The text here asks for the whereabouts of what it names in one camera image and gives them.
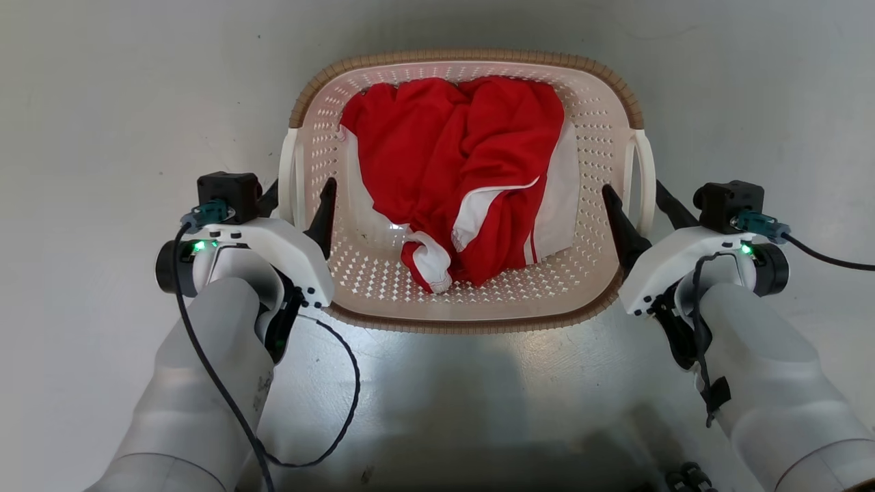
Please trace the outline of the red and white garment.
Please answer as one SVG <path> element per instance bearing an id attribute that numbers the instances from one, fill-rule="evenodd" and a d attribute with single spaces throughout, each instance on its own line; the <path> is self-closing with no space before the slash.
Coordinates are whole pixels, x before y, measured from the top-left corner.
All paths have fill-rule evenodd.
<path id="1" fill-rule="evenodd" d="M 550 85 L 381 83 L 347 103 L 340 127 L 373 208 L 406 228 L 402 262 L 426 292 L 481 286 L 573 245 L 577 141 Z"/>

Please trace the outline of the beige laundry basket brown rim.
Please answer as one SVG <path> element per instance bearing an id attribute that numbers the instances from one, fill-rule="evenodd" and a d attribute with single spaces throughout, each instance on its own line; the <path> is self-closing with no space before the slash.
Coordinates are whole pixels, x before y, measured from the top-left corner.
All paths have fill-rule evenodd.
<path id="1" fill-rule="evenodd" d="M 565 106 L 579 169 L 571 247 L 539 264 L 505 271 L 481 287 L 454 284 L 432 295 L 401 262 L 403 228 L 377 214 L 353 164 L 340 118 L 348 100 L 380 83 L 450 82 L 503 76 L 552 85 Z M 335 282 L 325 313 L 365 328 L 407 333 L 493 334 L 575 326 L 615 302 L 619 266 L 601 189 L 632 204 L 640 172 L 637 230 L 652 228 L 656 171 L 643 110 L 621 75 L 576 54 L 498 48 L 440 48 L 342 59 L 297 97 L 280 152 L 278 214 L 299 227 L 312 220 L 328 178 L 337 182 L 332 251 Z"/>

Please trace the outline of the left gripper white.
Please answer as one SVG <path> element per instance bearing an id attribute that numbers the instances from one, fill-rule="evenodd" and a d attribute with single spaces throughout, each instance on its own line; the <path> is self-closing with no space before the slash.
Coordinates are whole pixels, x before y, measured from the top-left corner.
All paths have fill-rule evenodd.
<path id="1" fill-rule="evenodd" d="M 268 218 L 278 207 L 278 183 L 257 188 L 262 218 L 241 225 L 206 225 L 191 233 L 190 240 L 171 240 L 162 246 L 155 262 L 159 288 L 176 292 L 172 276 L 176 266 L 185 298 L 194 298 L 207 284 L 234 277 L 249 283 L 269 310 L 282 308 L 296 288 L 303 306 L 331 305 L 335 285 L 326 260 L 332 250 L 337 181 L 326 180 L 319 207 L 304 233 L 287 221 Z"/>

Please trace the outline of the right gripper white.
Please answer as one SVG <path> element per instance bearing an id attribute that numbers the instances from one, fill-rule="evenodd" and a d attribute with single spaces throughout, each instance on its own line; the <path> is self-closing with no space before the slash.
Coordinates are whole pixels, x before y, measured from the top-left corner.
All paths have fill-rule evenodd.
<path id="1" fill-rule="evenodd" d="M 782 292 L 790 280 L 790 264 L 775 244 L 754 243 L 754 234 L 719 234 L 699 226 L 697 218 L 656 181 L 656 206 L 674 232 L 656 245 L 641 236 L 622 210 L 622 200 L 610 184 L 601 189 L 622 274 L 628 275 L 619 290 L 628 314 L 656 311 L 656 299 L 669 300 L 676 314 L 691 315 L 694 303 L 692 277 L 702 265 L 701 289 L 714 284 L 737 284 L 763 297 Z"/>

